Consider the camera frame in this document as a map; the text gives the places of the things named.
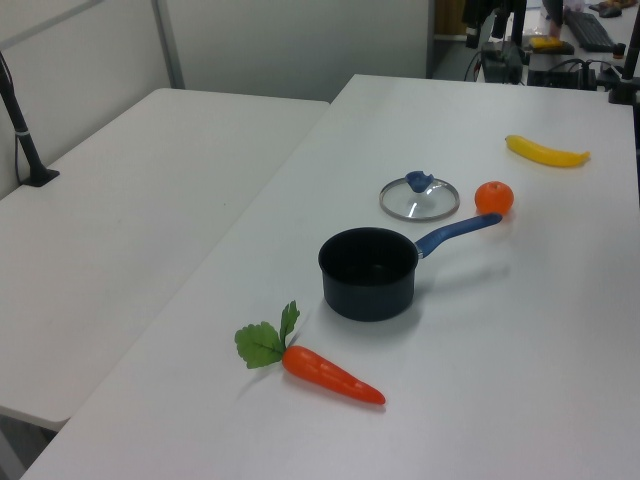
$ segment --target saucepan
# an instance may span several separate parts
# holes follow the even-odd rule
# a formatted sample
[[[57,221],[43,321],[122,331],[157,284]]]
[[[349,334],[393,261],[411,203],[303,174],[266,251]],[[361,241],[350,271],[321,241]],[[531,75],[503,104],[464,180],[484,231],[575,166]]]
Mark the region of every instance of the saucepan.
[[[418,260],[458,235],[495,225],[490,213],[438,228],[417,242],[393,230],[363,227],[334,235],[320,249],[324,298],[340,315],[379,321],[396,316],[413,301]]]

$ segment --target orange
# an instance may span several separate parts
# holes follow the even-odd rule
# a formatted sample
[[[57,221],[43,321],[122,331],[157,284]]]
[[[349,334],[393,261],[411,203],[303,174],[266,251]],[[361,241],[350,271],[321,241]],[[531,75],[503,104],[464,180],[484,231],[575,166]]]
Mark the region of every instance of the orange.
[[[513,205],[513,191],[506,183],[496,180],[482,184],[476,190],[476,207],[481,214],[506,215]]]

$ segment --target white wall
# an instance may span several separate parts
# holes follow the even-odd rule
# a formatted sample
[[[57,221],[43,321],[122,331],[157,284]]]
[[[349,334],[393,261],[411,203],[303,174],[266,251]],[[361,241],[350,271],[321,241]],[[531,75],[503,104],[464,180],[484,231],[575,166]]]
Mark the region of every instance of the white wall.
[[[424,78],[432,0],[165,0],[186,88],[332,101],[355,73]]]
[[[100,0],[3,0],[0,4],[0,47],[16,38],[57,23]]]
[[[2,53],[45,165],[151,91],[169,86],[150,0],[100,2]],[[0,103],[0,198],[17,187],[13,141]],[[22,150],[20,155],[25,178]]]

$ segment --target pot lid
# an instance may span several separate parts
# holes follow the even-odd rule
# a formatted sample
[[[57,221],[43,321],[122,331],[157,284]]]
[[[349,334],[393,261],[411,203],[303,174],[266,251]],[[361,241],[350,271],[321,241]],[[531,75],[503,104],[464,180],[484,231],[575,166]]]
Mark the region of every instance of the pot lid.
[[[387,184],[380,192],[380,206],[401,220],[429,222],[453,215],[460,196],[451,184],[416,171]]]

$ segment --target black stand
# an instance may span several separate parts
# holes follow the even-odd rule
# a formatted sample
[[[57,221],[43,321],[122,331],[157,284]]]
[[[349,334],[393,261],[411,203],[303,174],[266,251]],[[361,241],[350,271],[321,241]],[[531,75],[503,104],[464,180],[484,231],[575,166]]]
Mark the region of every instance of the black stand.
[[[633,105],[638,86],[634,84],[633,73],[638,62],[640,52],[640,9],[636,14],[636,22],[633,25],[633,33],[627,50],[627,59],[624,62],[622,77],[609,91],[609,103],[619,105]]]
[[[507,29],[509,15],[513,12],[513,27],[511,28],[511,43],[522,46],[522,29],[524,28],[524,16],[527,10],[525,0],[504,0],[502,7],[496,10],[493,20],[493,38],[503,38]]]
[[[60,175],[60,172],[47,170],[45,166],[42,165],[36,146],[33,143],[27,124],[22,116],[22,111],[20,110],[18,100],[14,93],[13,83],[10,80],[9,72],[5,70],[4,63],[0,63],[0,94],[7,107],[7,112],[9,112],[9,117],[13,123],[13,128],[16,131],[20,145],[22,145],[22,150],[27,157],[27,162],[29,162],[29,167],[31,167],[31,176],[22,183],[32,187],[41,187]]]

